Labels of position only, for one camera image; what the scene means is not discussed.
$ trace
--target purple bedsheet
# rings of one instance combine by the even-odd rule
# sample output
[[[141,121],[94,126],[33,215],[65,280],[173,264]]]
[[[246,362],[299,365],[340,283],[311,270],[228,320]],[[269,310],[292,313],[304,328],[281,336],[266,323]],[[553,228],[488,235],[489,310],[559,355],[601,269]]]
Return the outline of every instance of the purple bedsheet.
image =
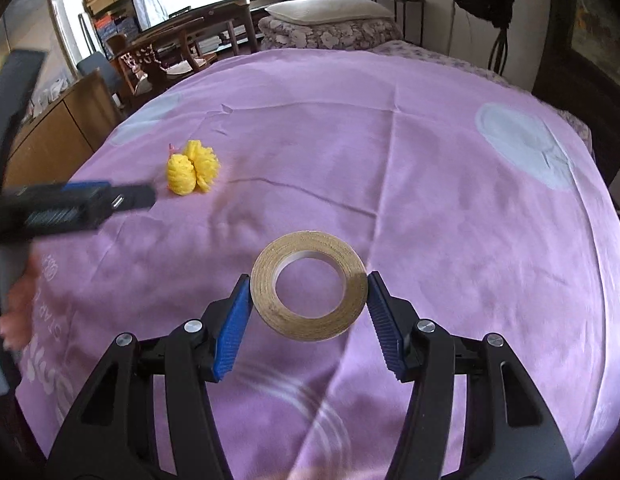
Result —
[[[479,133],[478,117],[493,108],[545,125],[569,161],[561,186]],[[513,127],[513,145],[521,132]],[[210,193],[179,197],[166,189],[165,162],[168,144],[188,139],[212,146],[222,167]],[[546,170],[556,167],[550,158]],[[449,332],[502,333],[577,471],[617,424],[620,225],[581,139],[530,95],[368,52],[261,52],[218,62],[150,102],[75,178],[149,180],[159,200],[98,234],[40,244],[36,335],[18,398],[45,452],[118,333],[150,338],[198,317],[267,243],[297,230],[348,242],[393,295]],[[293,264],[281,280],[281,298],[299,313],[318,316],[339,300],[339,280],[321,262]],[[465,388],[456,386],[446,472],[463,436]],[[366,310],[343,335],[312,344],[279,336],[254,312],[235,370],[209,394],[237,479],[381,479],[410,389],[385,368]],[[165,404],[157,411],[170,469]]]

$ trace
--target masking tape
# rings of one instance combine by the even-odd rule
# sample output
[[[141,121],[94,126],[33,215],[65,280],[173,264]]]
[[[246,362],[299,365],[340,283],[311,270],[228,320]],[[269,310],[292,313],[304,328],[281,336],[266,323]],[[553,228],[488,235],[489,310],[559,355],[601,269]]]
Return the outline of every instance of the masking tape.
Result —
[[[277,296],[279,274],[301,258],[330,264],[343,280],[343,298],[325,316],[299,316]],[[367,299],[367,275],[361,259],[346,242],[320,231],[299,231],[277,238],[263,249],[252,267],[250,292],[263,321],[281,335],[297,341],[322,341],[345,332],[359,317]]]

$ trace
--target yellow scrunchie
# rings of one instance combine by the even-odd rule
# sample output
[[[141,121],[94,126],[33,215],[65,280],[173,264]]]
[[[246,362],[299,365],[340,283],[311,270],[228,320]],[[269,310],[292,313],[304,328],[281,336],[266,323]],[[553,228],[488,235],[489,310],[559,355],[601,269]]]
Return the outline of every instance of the yellow scrunchie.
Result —
[[[201,145],[200,140],[188,140],[183,154],[175,153],[168,160],[168,188],[179,195],[199,189],[207,193],[219,174],[219,159],[212,148]]]

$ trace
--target light blue patch on sheet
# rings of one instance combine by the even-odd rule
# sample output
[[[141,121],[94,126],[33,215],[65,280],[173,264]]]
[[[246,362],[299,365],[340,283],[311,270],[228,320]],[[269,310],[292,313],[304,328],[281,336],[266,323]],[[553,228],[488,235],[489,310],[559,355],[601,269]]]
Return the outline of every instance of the light blue patch on sheet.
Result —
[[[570,159],[539,117],[506,105],[488,103],[477,112],[476,127],[492,147],[519,170],[551,189],[574,186]]]
[[[180,101],[181,94],[177,92],[163,94],[153,99],[136,113],[132,114],[130,118],[119,124],[116,132],[109,139],[109,142],[116,146],[121,146],[126,142],[130,142],[130,140],[146,134],[156,123],[164,118],[168,112],[176,108]]]

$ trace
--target metal screw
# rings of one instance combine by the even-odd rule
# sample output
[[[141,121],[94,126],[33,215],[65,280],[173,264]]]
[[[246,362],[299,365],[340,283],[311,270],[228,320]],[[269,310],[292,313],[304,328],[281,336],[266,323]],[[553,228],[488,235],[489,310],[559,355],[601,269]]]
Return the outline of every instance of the metal screw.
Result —
[[[125,199],[123,198],[123,195],[119,195],[119,196],[117,196],[117,197],[114,199],[114,202],[112,202],[112,207],[113,207],[114,209],[117,209],[117,208],[118,208],[118,207],[119,207],[119,206],[123,203],[123,200],[125,200]]]
[[[201,323],[198,319],[191,319],[187,323],[183,325],[183,329],[190,334],[194,332],[198,332],[203,328],[203,323]]]
[[[503,346],[503,337],[499,334],[488,334],[488,345],[492,346]]]
[[[132,334],[123,333],[116,338],[116,344],[119,346],[128,346],[132,342]]]
[[[421,332],[426,332],[426,333],[431,333],[434,332],[434,329],[437,326],[434,324],[433,321],[430,321],[429,319],[421,319],[420,322],[417,323],[417,328],[419,330],[421,330]]]

